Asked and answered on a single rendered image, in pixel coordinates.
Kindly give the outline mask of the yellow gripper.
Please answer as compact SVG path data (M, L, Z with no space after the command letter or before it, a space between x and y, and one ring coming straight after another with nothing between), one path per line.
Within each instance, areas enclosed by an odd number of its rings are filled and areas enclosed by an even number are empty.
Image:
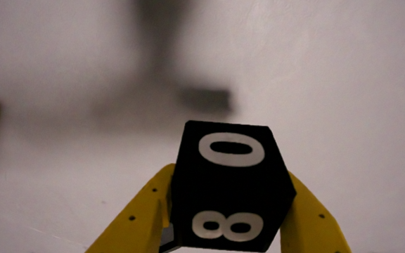
M161 168L85 253L158 253L169 227L176 163ZM297 195L280 227L281 253L352 253L335 217L293 173Z

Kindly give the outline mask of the black cube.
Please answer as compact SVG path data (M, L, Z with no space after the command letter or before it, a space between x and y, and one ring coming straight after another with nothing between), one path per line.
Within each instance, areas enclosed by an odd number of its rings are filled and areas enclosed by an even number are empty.
M268 126L185 123L171 182L178 247L266 253L296 195Z

